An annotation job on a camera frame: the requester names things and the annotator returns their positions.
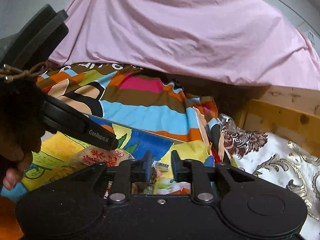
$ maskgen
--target metal bead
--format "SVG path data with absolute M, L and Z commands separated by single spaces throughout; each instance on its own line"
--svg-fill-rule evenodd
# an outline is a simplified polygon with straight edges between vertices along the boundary
M 116 202 L 125 200 L 125 195 L 122 193 L 113 193 L 110 195 L 110 199 Z
M 5 82 L 5 83 L 11 83 L 11 82 L 13 82 L 13 76 L 5 76 L 4 82 Z
M 200 193 L 198 199 L 202 201 L 210 201 L 213 199 L 213 196 L 210 193 Z
M 6 73 L 10 73 L 11 72 L 11 66 L 9 66 L 8 64 L 4 64 L 2 70 Z
M 165 201 L 164 199 L 159 199 L 159 200 L 158 200 L 158 203 L 161 204 L 161 205 L 163 205 L 163 204 L 166 203 L 166 201 Z

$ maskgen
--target barcode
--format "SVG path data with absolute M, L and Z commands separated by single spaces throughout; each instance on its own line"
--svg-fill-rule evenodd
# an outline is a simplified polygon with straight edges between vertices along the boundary
M 160 162 L 156 162 L 154 161 L 152 166 L 156 166 L 156 167 L 161 167 L 161 168 L 165 168 L 168 169 L 170 167 L 170 164 L 166 164 L 166 163 L 160 163 Z

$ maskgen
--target wooden bed frame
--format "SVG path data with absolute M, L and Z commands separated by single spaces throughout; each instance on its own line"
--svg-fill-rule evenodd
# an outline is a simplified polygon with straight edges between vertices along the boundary
M 320 91 L 267 87 L 233 117 L 241 129 L 275 133 L 320 157 Z

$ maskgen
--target snack package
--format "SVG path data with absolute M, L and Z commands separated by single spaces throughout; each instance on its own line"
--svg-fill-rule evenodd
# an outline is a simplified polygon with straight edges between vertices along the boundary
M 80 169 L 76 169 L 70 165 L 62 165 L 61 167 L 55 168 L 52 170 L 53 176 L 50 178 L 50 180 L 46 184 L 53 182 L 57 179 L 62 179 L 78 170 Z
M 187 182 L 175 182 L 170 164 L 154 161 L 152 166 L 156 169 L 157 173 L 153 194 L 190 194 L 191 184 Z
M 70 166 L 79 169 L 81 165 L 90 166 L 94 163 L 105 162 L 108 167 L 115 167 L 124 160 L 134 159 L 133 156 L 123 149 L 116 149 L 114 151 L 106 151 L 95 146 L 89 146 L 86 149 L 78 152 L 70 159 Z M 156 180 L 156 170 L 151 170 L 151 178 L 149 183 L 136 182 L 132 184 L 133 194 L 152 194 L 154 182 Z M 108 197 L 112 181 L 109 181 L 106 189 L 105 198 Z
M 76 163 L 79 161 L 88 166 L 98 162 L 105 162 L 108 167 L 115 167 L 118 166 L 120 162 L 129 159 L 133 159 L 132 155 L 123 149 L 106 151 L 91 145 L 72 156 L 70 161 L 73 165 L 77 165 Z

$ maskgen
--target wrinkled fabric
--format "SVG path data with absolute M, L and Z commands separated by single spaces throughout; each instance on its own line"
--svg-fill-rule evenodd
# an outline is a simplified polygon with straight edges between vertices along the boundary
M 195 109 L 207 122 L 218 117 L 212 97 L 190 95 L 132 65 L 73 64 L 46 72 L 37 85 L 80 112 L 183 142 L 208 141 Z
M 72 0 L 50 60 L 129 63 L 236 85 L 319 89 L 319 57 L 262 0 Z
M 301 229 L 306 240 L 320 240 L 320 158 L 273 133 L 249 132 L 234 120 L 219 115 L 225 149 L 239 169 L 300 196 L 308 216 Z

